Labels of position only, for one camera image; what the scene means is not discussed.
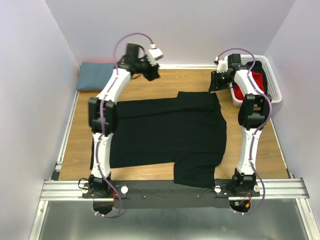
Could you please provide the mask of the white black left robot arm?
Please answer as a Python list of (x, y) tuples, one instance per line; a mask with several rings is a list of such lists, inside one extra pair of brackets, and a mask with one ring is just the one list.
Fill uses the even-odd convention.
[(159, 78), (157, 60), (163, 52), (151, 42), (143, 56), (139, 44), (128, 43), (126, 52), (114, 64), (111, 76), (101, 92), (88, 100), (88, 125), (92, 132), (91, 174), (83, 192), (90, 195), (118, 196), (111, 182), (111, 143), (118, 126), (117, 102), (133, 75), (143, 75), (152, 81)]

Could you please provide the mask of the black t-shirt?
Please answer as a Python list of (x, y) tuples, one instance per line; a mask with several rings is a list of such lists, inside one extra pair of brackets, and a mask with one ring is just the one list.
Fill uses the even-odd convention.
[(227, 123), (213, 92), (176, 97), (117, 100), (118, 124), (111, 141), (110, 167), (173, 163), (176, 184), (210, 188), (227, 145)]

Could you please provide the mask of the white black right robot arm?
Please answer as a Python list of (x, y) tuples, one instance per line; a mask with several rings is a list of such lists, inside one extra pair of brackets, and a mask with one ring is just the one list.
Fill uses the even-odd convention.
[(256, 83), (251, 68), (242, 64), (241, 55), (227, 56), (224, 79), (236, 83), (243, 100), (238, 112), (238, 124), (242, 129), (240, 158), (227, 189), (235, 196), (251, 193), (259, 177), (256, 158), (259, 139), (271, 117), (271, 97)]

